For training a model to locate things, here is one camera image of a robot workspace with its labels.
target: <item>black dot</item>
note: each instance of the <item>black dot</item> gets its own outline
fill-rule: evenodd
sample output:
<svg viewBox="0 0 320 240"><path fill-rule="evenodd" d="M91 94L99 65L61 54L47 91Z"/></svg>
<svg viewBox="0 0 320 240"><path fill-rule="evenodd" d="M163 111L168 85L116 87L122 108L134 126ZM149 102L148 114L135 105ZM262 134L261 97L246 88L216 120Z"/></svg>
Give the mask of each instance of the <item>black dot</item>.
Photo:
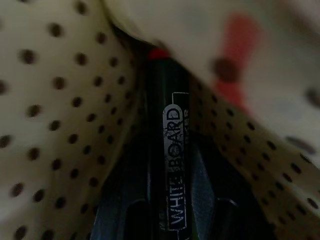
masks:
<svg viewBox="0 0 320 240"><path fill-rule="evenodd" d="M210 122L210 126L211 126L211 128L213 128L213 129L217 129L217 126L216 126L216 124L215 124L214 122Z"/></svg>
<svg viewBox="0 0 320 240"><path fill-rule="evenodd" d="M295 221L296 220L296 217L295 215L290 212L290 211L286 211L286 214L288 215L288 217L292 220L292 221Z"/></svg>
<svg viewBox="0 0 320 240"><path fill-rule="evenodd" d="M78 1L75 5L75 9L76 11L81 14L81 15L86 15L88 9L85 3L83 3L82 1Z"/></svg>
<svg viewBox="0 0 320 240"><path fill-rule="evenodd" d="M262 198L261 202L266 206L269 205L268 201L265 198Z"/></svg>
<svg viewBox="0 0 320 240"><path fill-rule="evenodd" d="M227 151L226 146L225 146L225 145L222 145L222 146L221 146L221 150L222 150L222 152L226 152L226 151Z"/></svg>
<svg viewBox="0 0 320 240"><path fill-rule="evenodd" d="M72 169L72 171L70 172L70 178L72 179L76 179L79 175L79 170L78 169Z"/></svg>
<svg viewBox="0 0 320 240"><path fill-rule="evenodd" d="M70 135L68 141L70 144L75 144L78 141L78 135L77 134Z"/></svg>
<svg viewBox="0 0 320 240"><path fill-rule="evenodd" d="M307 201L313 208L315 208L315 209L319 208L318 205L316 204L316 202L313 199L308 198Z"/></svg>
<svg viewBox="0 0 320 240"><path fill-rule="evenodd" d="M89 114L86 118L87 122L93 122L95 119L96 115L94 113Z"/></svg>
<svg viewBox="0 0 320 240"><path fill-rule="evenodd" d="M302 214L302 215L307 215L307 212L306 212L306 210L302 207L302 206L300 206L300 205L297 205L296 206L296 209Z"/></svg>
<svg viewBox="0 0 320 240"><path fill-rule="evenodd" d="M66 199L64 197L59 197L55 201L55 208L56 209L62 209L66 205Z"/></svg>
<svg viewBox="0 0 320 240"><path fill-rule="evenodd" d="M236 162L239 166L242 166L242 164L243 164L242 159L239 158L239 157L237 157L237 158L235 159L235 162Z"/></svg>
<svg viewBox="0 0 320 240"><path fill-rule="evenodd" d="M89 185L91 187L96 187L98 186L98 184L99 184L98 179L96 179L95 177L90 178Z"/></svg>
<svg viewBox="0 0 320 240"><path fill-rule="evenodd" d="M259 177L256 174L252 173L251 176L252 176L253 180L255 180L255 181L259 180Z"/></svg>
<svg viewBox="0 0 320 240"><path fill-rule="evenodd" d="M119 84L119 85L124 84L125 80L126 80L126 79L125 79L124 76L119 77L119 78L118 78L118 84Z"/></svg>
<svg viewBox="0 0 320 240"><path fill-rule="evenodd" d="M212 95L212 96L211 96L211 99L212 99L212 101L214 101L215 103L218 102L218 99L217 99L217 97L216 97L215 95Z"/></svg>
<svg viewBox="0 0 320 240"><path fill-rule="evenodd" d="M90 145L85 146L84 149L83 149L83 154L87 155L90 152L91 152L91 146Z"/></svg>
<svg viewBox="0 0 320 240"><path fill-rule="evenodd" d="M197 85L196 85L196 86L198 87L199 91L201 91L201 90L202 90L202 86L201 86L201 84L200 84L200 83L197 83Z"/></svg>
<svg viewBox="0 0 320 240"><path fill-rule="evenodd" d="M40 155L40 150L39 148L33 147L29 150L28 152L28 158L29 160L33 161L36 160Z"/></svg>
<svg viewBox="0 0 320 240"><path fill-rule="evenodd" d="M218 115L217 112L216 112L216 110L214 110L214 109L211 110L211 114L212 114L214 117L216 117L216 116Z"/></svg>
<svg viewBox="0 0 320 240"><path fill-rule="evenodd" d="M53 84L53 87L54 87L55 89L61 90L61 89L63 89L63 88L65 87L65 85L66 85L66 80L65 80L63 77L61 77L61 76L57 76L57 77L55 77L55 78L53 79L52 84Z"/></svg>
<svg viewBox="0 0 320 240"><path fill-rule="evenodd" d="M37 115L39 115L41 112L41 106L39 105L32 105L30 107L28 107L26 115L30 118L33 118Z"/></svg>
<svg viewBox="0 0 320 240"><path fill-rule="evenodd" d="M251 122L247 122L246 124L250 130L255 130L255 126Z"/></svg>
<svg viewBox="0 0 320 240"><path fill-rule="evenodd" d="M118 65L118 59L116 57L112 57L109 61L111 67L116 67Z"/></svg>
<svg viewBox="0 0 320 240"><path fill-rule="evenodd" d="M82 213L82 214L85 214L86 211L88 210L88 208L89 208L89 205L88 205L88 204L82 205L82 207L81 207L81 213Z"/></svg>
<svg viewBox="0 0 320 240"><path fill-rule="evenodd" d="M231 109L227 109L226 113L231 117L233 117L235 115L234 112Z"/></svg>
<svg viewBox="0 0 320 240"><path fill-rule="evenodd" d="M107 140L108 144L112 144L114 142L114 137L112 135L109 135Z"/></svg>
<svg viewBox="0 0 320 240"><path fill-rule="evenodd" d="M54 231L52 230L46 230L41 237L41 240L53 240L54 239Z"/></svg>
<svg viewBox="0 0 320 240"><path fill-rule="evenodd" d="M99 126L99 128L98 128L98 133L103 133L104 132L104 130L105 130L105 126L103 126L103 125L101 125L101 126Z"/></svg>
<svg viewBox="0 0 320 240"><path fill-rule="evenodd" d="M264 160L270 162L270 157L265 152L262 153L262 157L263 157Z"/></svg>
<svg viewBox="0 0 320 240"><path fill-rule="evenodd" d="M15 197L19 196L23 192L24 188L25 188L25 186L21 182L14 185L11 189L11 197L15 198Z"/></svg>
<svg viewBox="0 0 320 240"><path fill-rule="evenodd" d="M72 100L72 106L74 106L75 108L80 107L81 104L82 104L82 98L81 97L77 96Z"/></svg>
<svg viewBox="0 0 320 240"><path fill-rule="evenodd" d="M103 83L103 78L101 76L96 76L93 80L93 85L95 85L96 87L100 87Z"/></svg>
<svg viewBox="0 0 320 240"><path fill-rule="evenodd" d="M114 115L116 112L117 112L117 108L116 108L116 107L113 107L113 108L111 109L111 114Z"/></svg>
<svg viewBox="0 0 320 240"><path fill-rule="evenodd" d="M218 58L213 62L212 71L220 81L226 83L234 83L239 79L239 70L235 63L224 57Z"/></svg>
<svg viewBox="0 0 320 240"><path fill-rule="evenodd" d="M124 43L122 40L120 40L119 42L120 42L121 46L122 46L124 49L127 49L125 43Z"/></svg>
<svg viewBox="0 0 320 240"><path fill-rule="evenodd" d="M6 148L11 142L10 135L4 135L0 137L0 149Z"/></svg>
<svg viewBox="0 0 320 240"><path fill-rule="evenodd" d="M248 137L247 135L245 135L244 137L243 137L243 139L249 144L249 143L251 143L251 139L250 139L250 137Z"/></svg>
<svg viewBox="0 0 320 240"><path fill-rule="evenodd" d="M320 98L319 98L319 93L316 89L314 88L310 88L307 90L306 94L305 94L308 102L316 107L319 108L320 107Z"/></svg>
<svg viewBox="0 0 320 240"><path fill-rule="evenodd" d="M282 176L285 178L285 180L287 180L289 183L292 183L292 178L286 174L286 173L283 173Z"/></svg>
<svg viewBox="0 0 320 240"><path fill-rule="evenodd" d="M243 147L240 148L240 152L241 152L243 155L247 155L247 151L246 151L246 149L244 149Z"/></svg>
<svg viewBox="0 0 320 240"><path fill-rule="evenodd" d="M262 165L262 164L260 164L260 163L258 163L258 169L260 170L260 171L264 171L265 170L265 167Z"/></svg>
<svg viewBox="0 0 320 240"><path fill-rule="evenodd" d="M45 196L45 190L40 189L33 195L33 201L39 203Z"/></svg>
<svg viewBox="0 0 320 240"><path fill-rule="evenodd" d="M272 150L276 150L277 149L277 147L275 146L275 144L273 142L267 141L266 143L268 144L269 148L271 148Z"/></svg>
<svg viewBox="0 0 320 240"><path fill-rule="evenodd" d="M76 238L77 238L77 233L74 232L74 233L72 233L72 235L71 235L69 240L76 240Z"/></svg>
<svg viewBox="0 0 320 240"><path fill-rule="evenodd" d="M225 134L225 135L224 135L224 138L225 138L225 140L226 140L227 142L229 142L229 141L230 141L230 137L229 137L229 135L228 135L228 134Z"/></svg>
<svg viewBox="0 0 320 240"><path fill-rule="evenodd" d="M0 79L0 96L6 93L7 88L6 83Z"/></svg>
<svg viewBox="0 0 320 240"><path fill-rule="evenodd" d="M84 66L87 64L88 62L88 58L87 55L85 55L82 52L79 52L75 55L75 61L76 63L78 63L80 66Z"/></svg>
<svg viewBox="0 0 320 240"><path fill-rule="evenodd" d="M36 54L29 49L24 49L20 52L20 58L24 64L34 64L36 61Z"/></svg>
<svg viewBox="0 0 320 240"><path fill-rule="evenodd" d="M283 225L286 224L286 221L285 221L281 216L279 216L278 219L279 219L279 222L280 222L281 224L283 224Z"/></svg>
<svg viewBox="0 0 320 240"><path fill-rule="evenodd" d="M60 159L56 159L52 162L51 164L52 170L56 171L58 169L61 168L61 160Z"/></svg>
<svg viewBox="0 0 320 240"><path fill-rule="evenodd" d="M118 124L119 126L123 123L123 119L122 118L119 118L117 121L116 121L116 124Z"/></svg>
<svg viewBox="0 0 320 240"><path fill-rule="evenodd" d="M106 159L105 159L104 156L99 156L97 161L98 161L99 164L103 165L103 164L105 164Z"/></svg>
<svg viewBox="0 0 320 240"><path fill-rule="evenodd" d="M230 122L227 122L227 123L226 123L226 126L227 126L227 127L228 127L228 129L230 129L230 130L233 128L233 126L231 125L231 123L230 123Z"/></svg>
<svg viewBox="0 0 320 240"><path fill-rule="evenodd" d="M61 37L63 34L63 28L58 23L51 23L49 25L49 32L53 37Z"/></svg>
<svg viewBox="0 0 320 240"><path fill-rule="evenodd" d="M27 234L27 227L21 226L19 227L14 234L14 240L22 240Z"/></svg>
<svg viewBox="0 0 320 240"><path fill-rule="evenodd" d="M131 100L131 101L127 104L126 108L127 108L127 109L131 109L132 106L133 106L133 104L134 104L134 102Z"/></svg>
<svg viewBox="0 0 320 240"><path fill-rule="evenodd" d="M103 32L98 32L95 36L95 40L98 44L104 44L106 42L107 36Z"/></svg>
<svg viewBox="0 0 320 240"><path fill-rule="evenodd" d="M270 197L272 197L273 199L276 198L276 194L275 194L273 191L269 190L269 191L268 191L268 194L269 194Z"/></svg>
<svg viewBox="0 0 320 240"><path fill-rule="evenodd" d="M283 191L285 189L284 186L278 181L275 182L275 186L277 189L279 189L281 191Z"/></svg>
<svg viewBox="0 0 320 240"><path fill-rule="evenodd" d="M56 131L60 128L60 121L54 120L53 122L50 123L49 125L49 130L50 131Z"/></svg>
<svg viewBox="0 0 320 240"><path fill-rule="evenodd" d="M297 173L297 174L301 174L301 169L295 165L294 163L291 163L291 168Z"/></svg>
<svg viewBox="0 0 320 240"><path fill-rule="evenodd" d="M105 95L104 101L106 103L109 103L111 101L111 95L110 94Z"/></svg>
<svg viewBox="0 0 320 240"><path fill-rule="evenodd" d="M125 93L125 99L129 99L130 97L131 97L131 93L129 92L129 91L127 91L126 93Z"/></svg>

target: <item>black plastic object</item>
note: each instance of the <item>black plastic object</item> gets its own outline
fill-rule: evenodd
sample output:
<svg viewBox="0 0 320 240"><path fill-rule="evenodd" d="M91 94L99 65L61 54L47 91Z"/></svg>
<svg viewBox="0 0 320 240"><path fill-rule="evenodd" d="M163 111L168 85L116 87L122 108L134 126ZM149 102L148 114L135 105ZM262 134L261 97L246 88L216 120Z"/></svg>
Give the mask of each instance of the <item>black plastic object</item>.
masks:
<svg viewBox="0 0 320 240"><path fill-rule="evenodd" d="M193 240L275 240L250 186L214 142L197 134L191 140ZM91 240L153 240L149 174L144 134L107 179Z"/></svg>
<svg viewBox="0 0 320 240"><path fill-rule="evenodd" d="M193 135L192 205L200 240L275 240L250 186L209 137Z"/></svg>
<svg viewBox="0 0 320 240"><path fill-rule="evenodd" d="M161 49L145 71L154 240L192 235L189 152L189 73Z"/></svg>

